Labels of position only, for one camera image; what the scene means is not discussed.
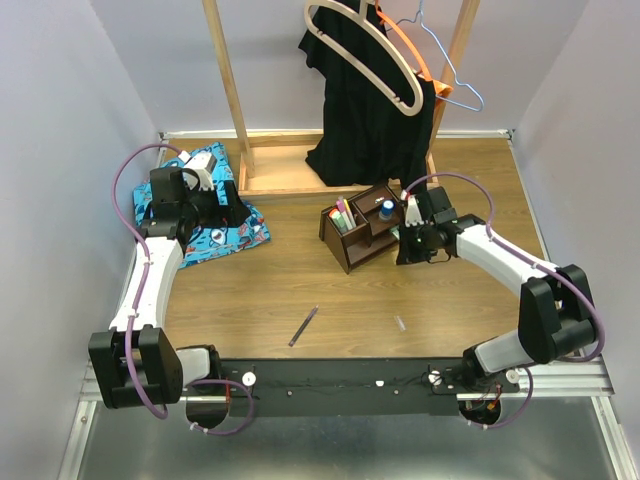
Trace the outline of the blue small bottle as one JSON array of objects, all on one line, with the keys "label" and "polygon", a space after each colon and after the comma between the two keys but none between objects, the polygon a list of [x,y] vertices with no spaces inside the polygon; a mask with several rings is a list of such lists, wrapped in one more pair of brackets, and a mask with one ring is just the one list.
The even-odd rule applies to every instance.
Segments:
[{"label": "blue small bottle", "polygon": [[391,199],[386,199],[382,202],[378,216],[382,222],[389,222],[392,219],[392,215],[395,209],[395,202]]}]

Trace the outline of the yellow white marker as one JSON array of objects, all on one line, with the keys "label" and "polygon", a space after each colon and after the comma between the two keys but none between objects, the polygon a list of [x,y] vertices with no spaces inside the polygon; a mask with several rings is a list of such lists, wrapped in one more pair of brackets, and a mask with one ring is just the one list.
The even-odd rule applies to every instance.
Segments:
[{"label": "yellow white marker", "polygon": [[342,200],[342,202],[343,202],[343,205],[344,205],[344,208],[345,208],[346,215],[347,215],[347,217],[349,218],[349,222],[350,222],[350,229],[353,229],[353,228],[355,228],[355,227],[356,227],[356,222],[355,222],[354,216],[353,216],[353,214],[352,214],[352,212],[351,212],[351,209],[350,209],[350,206],[349,206],[349,204],[348,204],[348,201],[347,201],[347,199],[346,199],[346,198],[344,198],[344,199]]}]

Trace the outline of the mint green highlighter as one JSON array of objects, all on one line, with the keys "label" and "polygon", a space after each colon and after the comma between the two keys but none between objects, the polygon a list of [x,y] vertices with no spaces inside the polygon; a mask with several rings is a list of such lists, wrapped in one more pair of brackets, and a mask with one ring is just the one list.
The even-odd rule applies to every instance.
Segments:
[{"label": "mint green highlighter", "polygon": [[346,233],[350,230],[350,227],[348,226],[348,224],[346,223],[345,219],[343,218],[341,213],[337,213],[335,216],[335,222],[337,223],[340,231],[342,233]]}]

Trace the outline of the pink red pen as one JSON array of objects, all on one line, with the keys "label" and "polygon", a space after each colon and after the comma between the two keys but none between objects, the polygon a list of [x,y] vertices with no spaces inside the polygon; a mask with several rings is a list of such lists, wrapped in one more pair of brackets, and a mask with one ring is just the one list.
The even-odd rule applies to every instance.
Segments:
[{"label": "pink red pen", "polygon": [[350,217],[349,217],[349,215],[348,215],[348,213],[346,211],[346,207],[345,207],[345,204],[344,204],[344,201],[343,201],[342,198],[339,198],[336,201],[336,206],[337,206],[337,208],[338,208],[338,210],[339,210],[339,212],[340,212],[340,214],[341,214],[341,216],[342,216],[342,218],[343,218],[343,220],[345,222],[347,230],[353,229],[353,225],[352,225]]}]

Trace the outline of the purple thin pen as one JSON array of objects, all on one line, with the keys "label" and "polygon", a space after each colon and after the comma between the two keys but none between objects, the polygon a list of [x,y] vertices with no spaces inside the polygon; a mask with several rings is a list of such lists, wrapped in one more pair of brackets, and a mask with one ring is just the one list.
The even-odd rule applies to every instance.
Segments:
[{"label": "purple thin pen", "polygon": [[298,327],[295,334],[292,336],[291,340],[288,342],[289,347],[291,348],[294,347],[294,345],[299,340],[300,336],[303,334],[305,329],[308,327],[308,325],[310,324],[311,320],[314,318],[318,310],[319,310],[319,305],[316,305],[313,307],[310,313],[306,316],[305,320]]}]

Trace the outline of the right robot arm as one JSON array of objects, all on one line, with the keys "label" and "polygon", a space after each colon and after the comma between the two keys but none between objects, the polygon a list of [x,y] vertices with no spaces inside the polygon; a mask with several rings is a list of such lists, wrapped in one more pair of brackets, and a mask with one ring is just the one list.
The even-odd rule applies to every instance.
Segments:
[{"label": "right robot arm", "polygon": [[458,214],[441,187],[404,192],[401,203],[397,264],[429,262],[443,251],[481,268],[519,300],[515,330],[466,349],[438,379],[480,392],[503,371],[548,364],[600,341],[582,269],[543,261],[506,241],[480,217]]}]

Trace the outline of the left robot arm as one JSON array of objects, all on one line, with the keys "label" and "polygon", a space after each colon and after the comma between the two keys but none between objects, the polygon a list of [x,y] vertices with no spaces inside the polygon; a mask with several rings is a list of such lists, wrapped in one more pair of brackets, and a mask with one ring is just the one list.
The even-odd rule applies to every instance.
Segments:
[{"label": "left robot arm", "polygon": [[91,335],[88,352],[105,405],[146,407],[165,418],[181,396],[183,367],[163,326],[175,275],[188,245],[206,229],[238,228],[250,216],[232,180],[205,167],[156,168],[151,198],[133,230],[136,260],[107,330]]}]

